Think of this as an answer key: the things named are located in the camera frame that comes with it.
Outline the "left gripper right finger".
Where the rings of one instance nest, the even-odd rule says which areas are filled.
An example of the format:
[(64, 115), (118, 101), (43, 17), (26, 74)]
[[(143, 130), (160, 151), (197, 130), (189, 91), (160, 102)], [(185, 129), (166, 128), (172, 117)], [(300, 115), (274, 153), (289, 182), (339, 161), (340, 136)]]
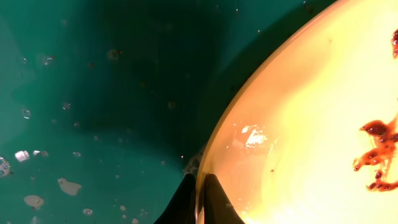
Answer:
[(215, 174), (207, 174), (203, 190), (204, 224), (244, 224)]

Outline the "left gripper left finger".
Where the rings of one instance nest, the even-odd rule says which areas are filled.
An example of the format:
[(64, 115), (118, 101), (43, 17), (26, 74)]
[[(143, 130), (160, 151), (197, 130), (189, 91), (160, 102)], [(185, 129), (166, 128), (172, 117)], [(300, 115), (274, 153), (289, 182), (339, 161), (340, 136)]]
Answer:
[(154, 224), (195, 224), (195, 176), (184, 176), (169, 204)]

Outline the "yellow-green plate with sauce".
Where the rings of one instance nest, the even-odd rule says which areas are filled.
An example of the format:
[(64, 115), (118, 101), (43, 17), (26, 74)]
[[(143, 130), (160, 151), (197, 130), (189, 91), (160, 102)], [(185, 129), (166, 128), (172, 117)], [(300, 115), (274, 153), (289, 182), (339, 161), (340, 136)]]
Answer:
[(337, 1), (279, 47), (224, 112), (197, 177), (217, 176), (245, 223), (396, 223), (397, 191), (370, 192), (360, 127), (397, 115), (397, 1)]

